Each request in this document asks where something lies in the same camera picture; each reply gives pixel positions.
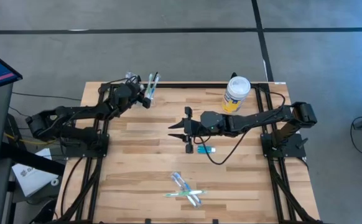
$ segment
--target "wooden table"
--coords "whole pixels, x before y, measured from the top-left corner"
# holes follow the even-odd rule
[[[97,103],[100,85],[101,82],[86,83],[82,105]],[[286,104],[290,104],[286,84],[270,83],[269,87],[271,91],[283,94],[287,98]],[[203,111],[224,113],[221,109],[224,92],[224,89],[213,88],[159,88],[150,109],[134,105],[120,118],[113,119],[108,129],[110,147],[103,160],[94,222],[142,223],[145,218],[151,218],[154,223],[210,223],[213,219],[219,219],[220,223],[277,223],[267,159],[262,154],[259,140],[261,128],[250,130],[222,166],[212,164],[205,154],[197,154],[196,146],[194,154],[186,154],[185,143],[167,135],[182,133],[182,129],[167,127],[185,117],[185,106],[192,108],[195,120],[200,119]],[[281,98],[277,95],[271,97],[273,107],[277,108]],[[258,113],[258,104],[252,90],[238,114],[253,113]],[[77,122],[79,128],[92,125],[92,119]],[[212,137],[207,142],[207,145],[216,147],[212,158],[222,161],[239,138]],[[80,191],[85,160],[72,175],[65,195],[65,210]],[[67,162],[64,180],[76,161]],[[285,163],[292,193],[312,217],[319,219],[306,166],[294,158],[286,159]],[[163,196],[179,189],[170,179],[170,174],[175,171],[192,188],[208,191],[200,196],[201,208],[193,208],[185,198]],[[58,198],[58,214],[64,185],[65,181]],[[284,215],[288,219],[282,193],[281,197]],[[87,196],[84,218],[89,202]]]

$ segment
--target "yellow cable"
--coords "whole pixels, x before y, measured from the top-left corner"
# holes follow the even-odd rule
[[[4,135],[8,138],[15,139],[15,137],[10,134],[4,133]],[[48,144],[52,144],[55,142],[55,140],[49,141],[49,142],[36,142],[36,141],[28,141],[28,140],[23,140],[23,139],[20,139],[19,141],[28,143],[28,144],[36,144],[36,145],[48,145]]]

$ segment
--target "paper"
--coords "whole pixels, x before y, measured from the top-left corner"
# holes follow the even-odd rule
[[[51,160],[51,153],[49,148],[45,148],[36,153],[38,156],[44,156]],[[25,197],[29,197],[36,191],[56,179],[58,175],[50,174],[35,168],[25,166],[22,164],[16,164],[12,167],[12,170],[17,177],[19,185],[24,192]]]

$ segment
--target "wooden tabletop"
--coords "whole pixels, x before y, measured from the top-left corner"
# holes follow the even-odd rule
[[[97,103],[100,85],[101,82],[86,83],[82,105]],[[283,94],[286,104],[290,104],[284,83],[269,83],[269,86],[271,91]],[[185,117],[185,106],[192,108],[195,120],[200,120],[203,111],[224,113],[221,109],[224,92],[225,89],[213,88],[159,88],[151,108],[147,110],[134,105],[120,118],[113,119],[108,128],[110,146],[108,156],[103,159],[94,222],[141,223],[145,218],[151,218],[154,223],[210,223],[213,219],[219,219],[220,223],[277,223],[268,164],[259,139],[261,128],[250,130],[222,166],[212,164],[205,154],[197,154],[196,146],[194,154],[186,154],[185,143],[167,135],[182,133],[182,129],[167,127]],[[271,97],[273,107],[277,108],[282,99],[277,95]],[[237,114],[253,113],[258,113],[258,104],[255,91],[250,91]],[[77,122],[79,128],[92,125],[92,119]],[[222,161],[239,138],[212,137],[207,142],[207,145],[216,147],[212,158]],[[67,162],[64,180],[77,160]],[[85,160],[79,163],[70,179],[65,210],[80,191]],[[306,166],[294,158],[286,159],[285,163],[292,193],[312,217],[319,219]],[[179,189],[170,179],[175,171],[193,189],[208,191],[200,196],[202,207],[193,208],[186,198],[164,197],[164,194]],[[60,214],[64,185],[65,181],[58,198],[57,214]],[[284,215],[288,218],[282,193],[281,197]],[[87,196],[84,218],[89,202]]]

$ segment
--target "gray floor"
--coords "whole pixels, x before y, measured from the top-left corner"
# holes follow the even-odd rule
[[[362,27],[359,0],[258,0],[264,28]],[[245,0],[0,0],[0,30],[158,27],[255,27]],[[313,104],[318,124],[303,135],[322,220],[362,223],[362,154],[351,145],[362,116],[362,32],[266,33],[275,81],[292,101]],[[237,72],[266,81],[257,33],[0,35],[0,57],[24,79],[14,91],[81,98],[84,83],[114,80],[130,70],[159,71],[163,80],[219,81]],[[34,114],[77,102],[13,96]],[[25,126],[17,117],[19,126]],[[362,148],[362,132],[354,133]],[[17,208],[27,223],[38,208]]]

